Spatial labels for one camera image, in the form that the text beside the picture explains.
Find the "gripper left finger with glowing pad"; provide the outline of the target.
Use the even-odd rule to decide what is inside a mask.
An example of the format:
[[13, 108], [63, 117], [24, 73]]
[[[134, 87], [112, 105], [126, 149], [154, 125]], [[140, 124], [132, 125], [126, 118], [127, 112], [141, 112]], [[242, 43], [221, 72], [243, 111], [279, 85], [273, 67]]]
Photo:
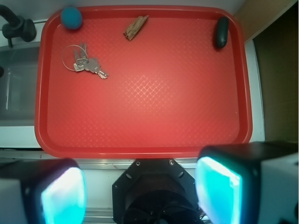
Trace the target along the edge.
[[0, 164], [2, 224], [81, 224], [86, 204], [85, 174], [73, 159]]

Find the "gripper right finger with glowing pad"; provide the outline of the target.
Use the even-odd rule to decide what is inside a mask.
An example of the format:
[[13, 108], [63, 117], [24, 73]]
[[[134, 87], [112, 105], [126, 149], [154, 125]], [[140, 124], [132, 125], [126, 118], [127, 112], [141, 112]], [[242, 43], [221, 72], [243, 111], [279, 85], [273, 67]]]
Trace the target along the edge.
[[199, 207], [213, 224], [296, 224], [299, 146], [290, 142], [210, 145], [198, 156]]

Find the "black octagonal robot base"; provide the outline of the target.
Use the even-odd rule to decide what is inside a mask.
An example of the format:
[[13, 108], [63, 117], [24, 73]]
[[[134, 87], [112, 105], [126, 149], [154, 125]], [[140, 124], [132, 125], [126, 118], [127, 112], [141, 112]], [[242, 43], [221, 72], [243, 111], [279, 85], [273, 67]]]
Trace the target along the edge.
[[195, 179], [174, 159], [137, 159], [112, 184], [117, 224], [201, 224]]

